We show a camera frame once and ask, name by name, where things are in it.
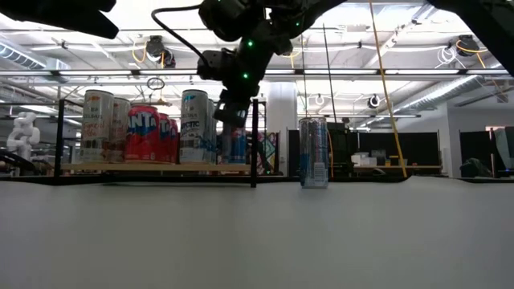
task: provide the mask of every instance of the white robot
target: white robot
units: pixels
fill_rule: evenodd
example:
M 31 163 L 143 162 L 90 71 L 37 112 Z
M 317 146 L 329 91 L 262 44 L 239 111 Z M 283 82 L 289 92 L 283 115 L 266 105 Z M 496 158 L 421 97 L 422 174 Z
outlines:
M 33 112 L 21 112 L 14 119 L 14 129 L 7 138 L 7 149 L 30 161 L 32 145 L 39 143 L 40 132 L 34 127 L 36 115 Z

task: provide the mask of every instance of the silver can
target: silver can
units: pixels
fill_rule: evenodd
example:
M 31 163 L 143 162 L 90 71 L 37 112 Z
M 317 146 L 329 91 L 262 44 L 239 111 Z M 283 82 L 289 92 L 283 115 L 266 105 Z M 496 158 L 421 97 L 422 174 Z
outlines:
M 130 102 L 126 99 L 115 97 L 112 108 L 112 123 L 108 153 L 110 162 L 124 162 L 127 127 L 129 126 L 129 112 Z
M 207 123 L 209 97 L 207 92 L 186 90 L 182 93 L 181 129 L 180 129 L 180 162 L 209 163 L 206 149 L 209 129 Z
M 328 131 L 325 118 L 300 120 L 300 184 L 304 188 L 328 186 Z
M 84 95 L 80 157 L 83 163 L 108 161 L 114 96 L 110 92 L 88 90 Z

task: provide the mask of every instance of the red can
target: red can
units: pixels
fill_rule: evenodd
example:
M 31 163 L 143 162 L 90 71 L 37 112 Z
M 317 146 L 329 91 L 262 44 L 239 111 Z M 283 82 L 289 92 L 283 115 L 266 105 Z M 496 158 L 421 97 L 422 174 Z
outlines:
M 171 131 L 170 131 L 170 160 L 172 164 L 177 164 L 178 155 L 178 126 L 177 121 L 171 119 Z
M 158 161 L 169 162 L 171 155 L 171 121 L 165 113 L 159 113 L 159 141 L 161 151 L 157 157 Z
M 161 150 L 159 113 L 148 105 L 135 105 L 128 112 L 126 161 L 157 161 Z

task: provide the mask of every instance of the aluminum can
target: aluminum can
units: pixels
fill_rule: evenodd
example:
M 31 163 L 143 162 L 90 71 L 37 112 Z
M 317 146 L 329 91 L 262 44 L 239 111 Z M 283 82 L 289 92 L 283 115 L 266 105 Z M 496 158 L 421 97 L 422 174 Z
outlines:
M 182 93 L 180 162 L 181 164 L 206 164 L 208 140 L 208 95 L 200 90 L 186 90 Z
M 178 155 L 178 126 L 177 121 L 174 119 L 169 120 L 171 123 L 170 128 L 170 151 L 169 151 L 169 161 L 172 164 L 177 164 L 177 155 Z
M 157 160 L 169 162 L 171 156 L 171 121 L 165 113 L 159 113 L 159 141 L 161 151 L 157 156 Z
M 148 105 L 133 106 L 128 112 L 125 161 L 155 162 L 160 144 L 157 109 Z
M 247 163 L 247 131 L 223 124 L 222 161 L 224 164 Z
M 84 164 L 108 161 L 112 106 L 110 92 L 88 90 L 84 95 L 80 158 Z
M 304 188 L 328 186 L 328 131 L 325 118 L 300 120 L 300 184 Z
M 112 108 L 111 134 L 109 141 L 109 162 L 124 162 L 125 141 L 129 126 L 130 102 L 115 97 Z

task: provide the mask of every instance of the white pillar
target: white pillar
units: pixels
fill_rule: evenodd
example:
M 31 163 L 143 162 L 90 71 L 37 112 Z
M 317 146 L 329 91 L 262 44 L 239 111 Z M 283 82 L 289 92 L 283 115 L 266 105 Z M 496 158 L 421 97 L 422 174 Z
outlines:
M 270 83 L 267 98 L 267 130 L 280 132 L 279 171 L 288 173 L 288 129 L 298 129 L 297 90 L 294 83 Z

